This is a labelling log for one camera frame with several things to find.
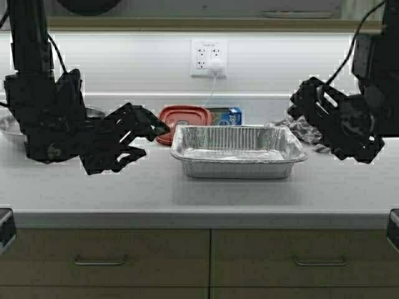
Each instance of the red plastic lid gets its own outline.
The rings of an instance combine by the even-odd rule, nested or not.
[[[170,133],[156,140],[163,145],[171,145],[177,125],[210,126],[212,115],[209,110],[199,106],[169,106],[164,108],[159,119],[170,127]]]

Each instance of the blue box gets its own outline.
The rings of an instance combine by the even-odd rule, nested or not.
[[[241,126],[243,115],[239,108],[207,108],[212,114],[213,126]]]

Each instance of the crumpled cloth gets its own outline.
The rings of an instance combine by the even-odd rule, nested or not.
[[[287,126],[301,141],[314,146],[314,151],[322,154],[331,154],[331,149],[320,143],[322,134],[314,126],[308,124],[304,116],[297,120],[287,116],[285,120],[268,124],[269,126]]]

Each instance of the electrical outlet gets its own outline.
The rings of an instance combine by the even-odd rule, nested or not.
[[[228,42],[226,40],[195,39],[191,42],[191,76],[212,77],[209,65],[212,60],[222,62],[220,77],[227,75]]]

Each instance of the cabinet drawer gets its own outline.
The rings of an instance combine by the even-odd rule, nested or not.
[[[396,298],[399,288],[212,288],[211,299],[376,299]]]
[[[212,288],[211,299],[329,299],[325,288]]]
[[[0,299],[205,299],[205,288],[0,287]]]
[[[397,298],[399,288],[332,288],[330,299]]]
[[[217,230],[211,264],[215,287],[399,287],[383,230]]]
[[[208,260],[207,230],[20,230],[0,285],[205,287]]]

